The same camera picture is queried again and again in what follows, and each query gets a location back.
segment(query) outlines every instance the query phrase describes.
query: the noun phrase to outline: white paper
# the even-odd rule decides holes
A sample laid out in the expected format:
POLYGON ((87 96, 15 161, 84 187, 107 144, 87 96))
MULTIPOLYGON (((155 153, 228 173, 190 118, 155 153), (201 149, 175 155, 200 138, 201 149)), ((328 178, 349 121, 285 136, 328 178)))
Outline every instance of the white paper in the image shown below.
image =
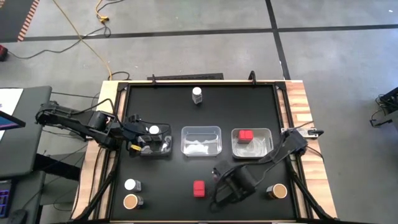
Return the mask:
MULTIPOLYGON (((0 111, 12 115, 24 89, 0 89, 0 111)), ((0 131, 0 140, 5 131, 0 131)))

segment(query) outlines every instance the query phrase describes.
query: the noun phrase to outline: wooden platform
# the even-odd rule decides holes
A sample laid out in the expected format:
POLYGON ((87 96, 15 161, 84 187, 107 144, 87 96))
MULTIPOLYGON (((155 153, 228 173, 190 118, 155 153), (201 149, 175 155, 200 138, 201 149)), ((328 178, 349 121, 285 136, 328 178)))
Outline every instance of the wooden platform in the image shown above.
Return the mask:
MULTIPOLYGON (((151 81, 130 81, 131 83, 151 83, 151 81)), ((198 80, 175 80, 175 81, 162 81, 162 82, 198 82, 198 80)), ((201 82, 251 82, 249 80, 202 80, 201 82)), ((310 107, 308 105, 307 96, 305 93, 304 84, 302 81, 283 81, 283 80, 259 80, 257 82, 285 82, 287 87, 287 94, 289 96, 290 109, 293 116, 294 126, 300 126, 306 122, 312 121, 310 107)), ((118 90, 118 81, 104 81, 101 93, 99 95, 99 100, 112 99, 115 101, 116 93, 118 90)), ((287 114, 285 110, 285 105, 282 97, 282 92, 278 92, 279 102, 282 110, 282 116, 284 120, 284 127, 289 127, 287 123, 287 114)), ((121 93, 121 102, 124 102, 125 92, 121 93)), ((106 111, 112 113, 112 108, 109 103, 104 103, 97 107, 97 110, 106 111)), ((121 118, 121 112, 123 110, 123 103, 119 105, 118 116, 121 118)), ((314 127, 314 124, 308 124, 308 128, 314 127)), ((317 140, 308 140, 309 146, 320 151, 320 147, 317 140)), ((80 177, 80 187, 79 187, 79 197, 75 199, 76 209, 73 212, 72 218, 79 216, 83 209, 88 205, 91 198, 95 195, 98 184, 100 182, 101 170, 103 168, 104 150, 100 151, 97 143, 94 141, 89 142, 85 161, 82 166, 81 177, 80 177), (98 153, 99 159, 97 165, 95 166, 95 161, 98 153)), ((323 209, 331 216, 336 217, 336 210, 331 197, 331 192, 329 188, 328 178, 326 176, 325 167, 323 165, 322 159, 316 155, 314 152, 307 151, 305 155, 302 156, 303 169, 305 173, 305 178, 307 181, 307 187, 311 194, 315 197, 317 202, 323 207, 323 209)), ((112 166, 113 157, 109 161, 109 169, 112 166)), ((305 215, 305 206, 302 198, 302 194, 297 189, 298 201, 300 204, 300 213, 302 217, 305 215)), ((108 204, 109 188, 103 195, 103 200, 101 203, 101 210, 99 213, 99 218, 104 218, 106 213, 106 206, 108 204)))

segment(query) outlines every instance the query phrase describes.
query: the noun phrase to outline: black floor stripe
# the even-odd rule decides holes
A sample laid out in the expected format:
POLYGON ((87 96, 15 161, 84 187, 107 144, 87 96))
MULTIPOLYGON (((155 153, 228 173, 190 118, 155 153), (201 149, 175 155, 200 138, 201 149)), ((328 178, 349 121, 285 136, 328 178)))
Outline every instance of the black floor stripe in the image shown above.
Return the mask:
MULTIPOLYGON (((213 34, 258 34, 272 32, 272 29, 220 29, 220 30, 186 30, 186 31, 170 31, 170 32, 144 32, 144 33, 127 33, 112 34, 114 38, 132 38, 132 37, 173 37, 183 35, 213 35, 213 34)), ((86 39, 105 39, 104 35, 89 36, 86 39)), ((43 40, 78 40, 76 35, 64 35, 57 37, 25 37, 24 41, 43 41, 43 40)))
POLYGON ((274 34, 276 50, 278 52, 280 66, 282 67, 282 73, 286 80, 290 80, 290 73, 289 73, 289 69, 287 68, 285 52, 284 52, 284 48, 282 46, 282 41, 280 40, 278 26, 276 24, 276 18, 275 18, 274 10, 272 8, 271 0, 266 0, 266 4, 267 4, 267 9, 268 9, 269 20, 271 22, 271 28, 272 28, 273 34, 274 34))
POLYGON ((364 26, 330 26, 330 27, 296 27, 278 28, 278 32, 319 32, 319 31, 343 31, 343 30, 375 30, 398 29, 398 24, 364 25, 364 26))
MULTIPOLYGON (((365 25, 365 26, 332 26, 332 27, 291 27, 291 28, 258 28, 258 29, 220 29, 220 30, 189 30, 170 32, 143 32, 112 34, 112 39, 134 38, 134 37, 173 37, 184 35, 212 35, 212 34, 258 34, 270 32, 318 32, 318 31, 343 31, 343 30, 378 30, 398 29, 398 24, 365 25)), ((24 41, 46 41, 46 40, 77 40, 75 35, 48 36, 48 37, 25 37, 24 41)), ((87 37, 86 39, 106 39, 104 35, 87 37)), ((16 42, 17 37, 0 37, 0 43, 16 42)))

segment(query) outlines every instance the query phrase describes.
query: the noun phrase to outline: empty plastic container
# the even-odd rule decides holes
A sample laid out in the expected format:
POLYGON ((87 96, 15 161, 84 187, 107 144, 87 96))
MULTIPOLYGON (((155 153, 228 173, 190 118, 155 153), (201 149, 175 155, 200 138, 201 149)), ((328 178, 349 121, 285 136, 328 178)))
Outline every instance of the empty plastic container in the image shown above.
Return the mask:
POLYGON ((217 126, 186 126, 181 130, 181 151, 186 156, 217 156, 222 150, 217 126))

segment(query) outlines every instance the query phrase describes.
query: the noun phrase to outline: yellow cable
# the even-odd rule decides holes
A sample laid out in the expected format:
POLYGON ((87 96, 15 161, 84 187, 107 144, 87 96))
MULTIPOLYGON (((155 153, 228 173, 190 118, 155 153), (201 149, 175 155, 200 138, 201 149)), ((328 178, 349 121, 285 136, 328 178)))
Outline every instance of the yellow cable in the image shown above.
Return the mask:
POLYGON ((79 32, 77 31, 77 29, 76 29, 76 27, 73 25, 73 23, 70 21, 70 19, 69 19, 69 17, 65 14, 65 12, 61 9, 61 7, 58 5, 58 3, 55 1, 55 0, 52 0, 54 3, 55 3, 55 5, 59 8, 59 10, 62 12, 62 14, 65 16, 65 18, 67 18, 67 20, 68 20, 68 22, 70 23, 70 25, 73 27, 73 29, 75 30, 75 32, 77 33, 77 37, 80 39, 80 41, 82 41, 103 63, 104 63, 104 65, 105 65, 105 67, 106 67, 106 69, 108 70, 108 72, 109 72, 109 80, 112 80, 112 72, 111 72, 111 69, 110 69, 110 67, 109 67, 109 65, 108 65, 108 63, 106 63, 105 62, 105 60, 100 56, 100 55, 98 55, 98 53, 92 48, 92 47, 90 47, 84 40, 83 40, 83 38, 81 38, 81 36, 80 36, 80 34, 79 34, 79 32))
POLYGON ((97 5, 95 6, 95 14, 97 14, 97 16, 99 16, 99 21, 101 21, 101 23, 105 23, 106 21, 109 20, 108 16, 101 16, 100 13, 98 12, 98 6, 100 6, 102 0, 99 0, 97 5))

